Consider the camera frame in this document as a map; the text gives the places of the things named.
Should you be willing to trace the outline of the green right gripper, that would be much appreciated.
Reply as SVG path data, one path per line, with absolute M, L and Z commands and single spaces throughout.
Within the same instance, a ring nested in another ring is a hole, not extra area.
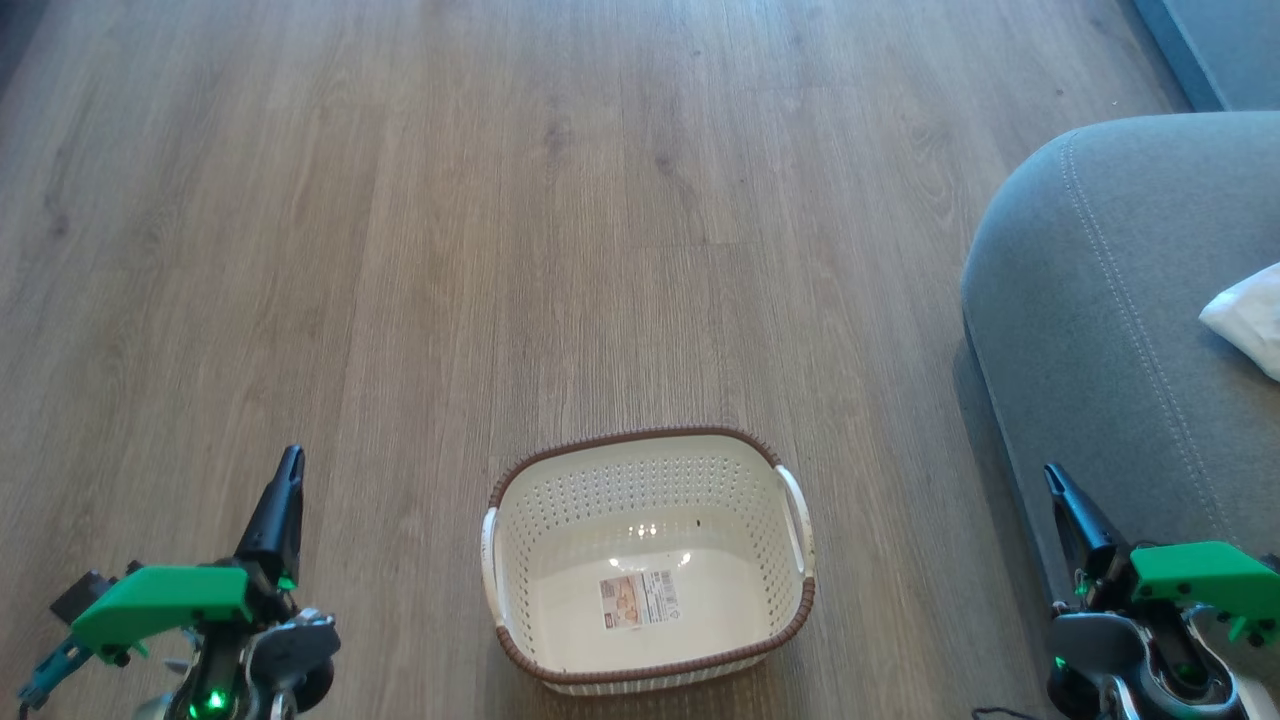
M 1142 603 L 1208 606 L 1228 615 L 1231 642 L 1247 641 L 1262 647 L 1280 641 L 1280 561 L 1256 559 L 1220 541 L 1132 551 L 1132 544 L 1064 466 L 1050 462 L 1043 473 L 1079 609 L 1125 609 L 1130 594 Z

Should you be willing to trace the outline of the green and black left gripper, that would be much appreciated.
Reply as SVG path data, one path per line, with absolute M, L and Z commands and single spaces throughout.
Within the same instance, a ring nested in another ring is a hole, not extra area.
M 110 584 L 70 624 L 70 635 L 105 662 L 180 628 L 256 632 L 296 609 L 305 512 L 305 450 L 284 448 L 233 557 L 246 564 L 150 565 Z

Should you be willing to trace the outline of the white cloth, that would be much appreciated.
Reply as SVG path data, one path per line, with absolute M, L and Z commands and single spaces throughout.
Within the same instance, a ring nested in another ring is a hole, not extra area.
M 1220 292 L 1199 322 L 1280 384 L 1280 263 Z

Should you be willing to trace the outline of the grey and yellow sofa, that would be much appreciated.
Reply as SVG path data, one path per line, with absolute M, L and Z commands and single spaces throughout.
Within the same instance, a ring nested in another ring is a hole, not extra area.
M 1043 468 L 1132 541 L 1228 541 L 1280 559 L 1280 382 L 1201 323 L 1280 261 L 1280 97 L 1210 104 L 1172 46 L 1178 10 L 1222 12 L 1280 70 L 1280 0 L 1119 0 L 1170 113 L 1070 129 L 1000 187 L 960 293 L 1046 596 L 1071 589 Z

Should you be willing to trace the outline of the paper label sticker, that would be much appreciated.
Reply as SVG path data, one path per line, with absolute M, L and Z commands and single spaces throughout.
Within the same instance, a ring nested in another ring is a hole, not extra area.
M 598 583 L 603 625 L 631 630 L 685 618 L 672 570 L 652 570 Z

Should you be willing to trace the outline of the cream perforated laundry basket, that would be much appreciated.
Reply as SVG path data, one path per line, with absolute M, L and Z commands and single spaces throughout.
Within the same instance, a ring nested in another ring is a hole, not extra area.
M 603 625 L 598 583 L 672 570 L 685 618 Z M 667 691 L 746 670 L 817 598 L 817 538 L 794 474 L 732 427 L 662 427 L 532 454 L 494 486 L 481 578 L 498 643 L 567 696 Z

